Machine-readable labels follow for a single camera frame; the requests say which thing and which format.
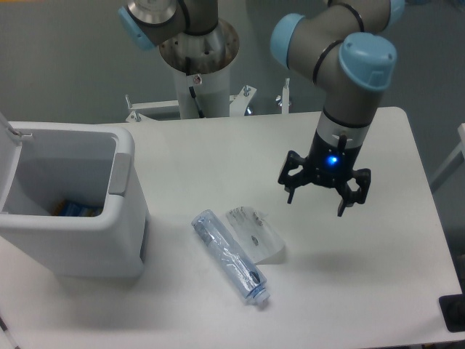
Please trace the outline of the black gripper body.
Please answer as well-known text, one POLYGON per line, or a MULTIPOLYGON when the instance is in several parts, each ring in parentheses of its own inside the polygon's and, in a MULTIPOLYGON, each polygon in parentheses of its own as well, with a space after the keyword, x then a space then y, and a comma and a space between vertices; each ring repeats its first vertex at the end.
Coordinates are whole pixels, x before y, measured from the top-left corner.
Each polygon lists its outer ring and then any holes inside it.
POLYGON ((339 151, 337 145, 327 143, 316 132, 309 154, 305 158, 304 185, 315 184, 326 188, 338 188, 339 185, 352 179, 360 185, 361 182, 357 177, 352 176, 360 150, 361 146, 339 151))

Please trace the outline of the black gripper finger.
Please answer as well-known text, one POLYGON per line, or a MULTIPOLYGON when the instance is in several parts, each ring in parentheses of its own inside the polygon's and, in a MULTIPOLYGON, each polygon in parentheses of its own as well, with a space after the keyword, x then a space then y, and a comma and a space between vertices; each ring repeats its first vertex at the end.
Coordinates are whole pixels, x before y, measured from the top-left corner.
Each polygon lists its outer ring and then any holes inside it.
POLYGON ((283 185, 285 191, 288 193, 288 204, 292 202, 295 190, 309 183, 306 165, 307 158, 302 158, 295 151, 287 153, 278 177, 278 183, 283 185))
POLYGON ((347 207, 354 204, 364 204, 371 185, 371 170, 368 168, 351 170, 347 179, 343 179, 336 184, 336 191, 341 196, 341 201, 337 209, 337 216, 341 217, 347 207), (349 181, 355 180, 358 185, 357 190, 352 190, 349 181))

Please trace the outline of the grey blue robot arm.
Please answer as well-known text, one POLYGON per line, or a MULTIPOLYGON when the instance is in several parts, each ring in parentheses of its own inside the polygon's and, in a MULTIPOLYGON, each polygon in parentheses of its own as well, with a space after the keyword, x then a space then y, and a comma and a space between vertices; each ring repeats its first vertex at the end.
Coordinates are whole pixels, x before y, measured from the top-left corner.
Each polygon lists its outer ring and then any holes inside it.
MULTIPOLYGON (((184 119, 230 115, 239 39, 218 8, 216 1, 128 1, 118 10, 136 45, 158 48, 173 70, 184 119)), ((404 9, 403 1, 329 1, 314 18, 289 14, 274 27, 272 56, 325 92, 309 153, 289 151, 280 171, 289 194, 312 183, 338 192, 339 212, 365 202, 371 171, 354 165, 397 62, 381 32, 404 9)))

